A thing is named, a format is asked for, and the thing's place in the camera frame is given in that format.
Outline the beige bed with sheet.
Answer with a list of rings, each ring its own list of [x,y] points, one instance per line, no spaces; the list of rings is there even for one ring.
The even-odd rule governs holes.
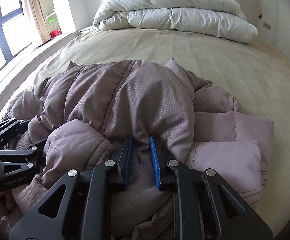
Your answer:
[[[275,236],[283,233],[290,221],[290,62],[259,38],[242,44],[175,30],[99,30],[77,36],[52,55],[39,66],[25,90],[64,72],[70,63],[126,60],[161,66],[173,60],[234,96],[244,114],[273,122],[270,172],[255,210]],[[0,230],[0,238],[7,237]]]

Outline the white folded duvet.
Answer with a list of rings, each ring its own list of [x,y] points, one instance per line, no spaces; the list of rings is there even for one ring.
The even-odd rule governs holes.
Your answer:
[[[93,24],[100,30],[177,30],[250,43],[259,34],[234,0],[107,0]]]

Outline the green stool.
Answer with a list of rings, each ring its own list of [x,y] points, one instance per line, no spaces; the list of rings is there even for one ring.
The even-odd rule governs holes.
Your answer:
[[[54,22],[55,22],[54,18],[47,19],[46,23],[48,25],[48,31],[50,33],[56,29]]]

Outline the white built-in shelf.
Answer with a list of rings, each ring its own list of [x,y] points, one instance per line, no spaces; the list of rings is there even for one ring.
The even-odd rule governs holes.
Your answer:
[[[47,22],[47,19],[50,19],[50,18],[54,18],[55,20],[54,24],[55,24],[56,29],[60,28],[53,0],[39,0],[39,3],[41,6],[41,10],[44,16],[47,29],[48,29],[48,25],[46,22]]]

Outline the mauve quilted puffer coat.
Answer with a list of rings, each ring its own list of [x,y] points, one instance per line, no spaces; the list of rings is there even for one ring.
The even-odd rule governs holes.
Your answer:
[[[172,221],[171,194],[153,182],[151,135],[190,168],[217,170],[253,209],[270,172],[273,122],[244,114],[234,96],[173,60],[70,63],[19,93],[3,119],[13,117],[29,120],[16,149],[46,139],[46,165],[12,190],[16,209],[0,213],[6,236],[65,172],[106,161],[127,135],[136,147],[129,186],[112,197],[113,239],[156,239]]]

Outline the wall power socket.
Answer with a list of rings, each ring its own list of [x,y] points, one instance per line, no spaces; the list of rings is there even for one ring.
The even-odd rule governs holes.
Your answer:
[[[268,30],[271,30],[271,25],[266,23],[266,22],[263,23],[263,27],[268,29]]]

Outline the beige curtain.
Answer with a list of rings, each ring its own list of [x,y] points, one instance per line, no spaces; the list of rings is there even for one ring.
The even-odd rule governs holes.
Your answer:
[[[45,23],[45,18],[39,0],[22,0],[23,13],[29,30],[32,34],[32,43],[41,46],[48,42],[51,37]]]

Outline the red box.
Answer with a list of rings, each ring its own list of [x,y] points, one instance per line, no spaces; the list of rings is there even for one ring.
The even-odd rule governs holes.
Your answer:
[[[61,34],[62,34],[61,29],[58,28],[58,29],[55,29],[52,32],[50,32],[50,37],[51,38],[55,38],[55,37],[57,37],[57,36],[59,36]]]

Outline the white nightstand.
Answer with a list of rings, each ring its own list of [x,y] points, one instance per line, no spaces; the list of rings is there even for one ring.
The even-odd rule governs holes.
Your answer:
[[[87,34],[90,32],[94,32],[94,31],[99,31],[99,29],[97,27],[95,27],[94,25],[88,26],[86,28],[81,29],[79,32],[81,34]]]

